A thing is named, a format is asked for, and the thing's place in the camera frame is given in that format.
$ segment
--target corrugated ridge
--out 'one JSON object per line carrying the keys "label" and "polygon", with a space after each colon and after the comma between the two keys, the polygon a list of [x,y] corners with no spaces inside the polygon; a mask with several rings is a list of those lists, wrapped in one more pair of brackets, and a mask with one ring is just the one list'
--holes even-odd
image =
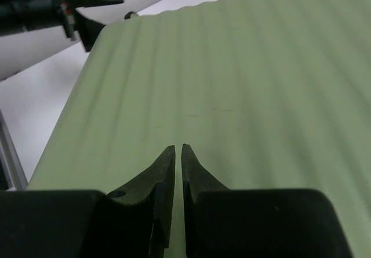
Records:
{"label": "corrugated ridge", "polygon": [[[220,0],[106,27],[30,188],[110,191],[189,143],[231,188],[323,191],[370,257],[369,7]],[[179,178],[169,256],[184,253]]]}

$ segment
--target white table surface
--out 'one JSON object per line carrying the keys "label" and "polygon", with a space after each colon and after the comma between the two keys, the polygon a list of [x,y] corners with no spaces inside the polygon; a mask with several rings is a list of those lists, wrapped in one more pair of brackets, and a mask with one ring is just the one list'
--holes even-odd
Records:
{"label": "white table surface", "polygon": [[[206,1],[216,0],[162,0],[139,14],[157,14]],[[88,55],[78,43],[0,82],[0,110],[28,181]]]}

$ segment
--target gray metal rail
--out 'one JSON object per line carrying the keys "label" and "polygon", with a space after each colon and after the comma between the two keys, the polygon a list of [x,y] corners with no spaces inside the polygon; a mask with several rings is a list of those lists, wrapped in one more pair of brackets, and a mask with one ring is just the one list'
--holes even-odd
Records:
{"label": "gray metal rail", "polygon": [[8,191],[25,190],[27,179],[18,159],[10,133],[6,127],[4,117],[0,111],[0,165],[8,183]]}

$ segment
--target green corrugated board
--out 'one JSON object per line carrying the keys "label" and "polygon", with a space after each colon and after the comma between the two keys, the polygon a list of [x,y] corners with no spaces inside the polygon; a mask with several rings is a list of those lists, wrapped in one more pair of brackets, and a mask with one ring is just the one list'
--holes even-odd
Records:
{"label": "green corrugated board", "polygon": [[175,144],[230,188],[308,187],[371,257],[371,0],[220,0],[105,28],[30,189],[109,192]]}

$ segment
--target screw hole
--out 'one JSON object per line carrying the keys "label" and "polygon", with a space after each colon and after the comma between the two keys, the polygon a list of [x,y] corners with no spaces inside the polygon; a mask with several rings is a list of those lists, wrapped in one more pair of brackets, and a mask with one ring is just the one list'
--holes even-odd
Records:
{"label": "screw hole", "polygon": [[117,198],[117,197],[122,197],[125,195],[126,195],[126,192],[124,192],[123,190],[114,190],[107,194],[107,196],[110,198]]}

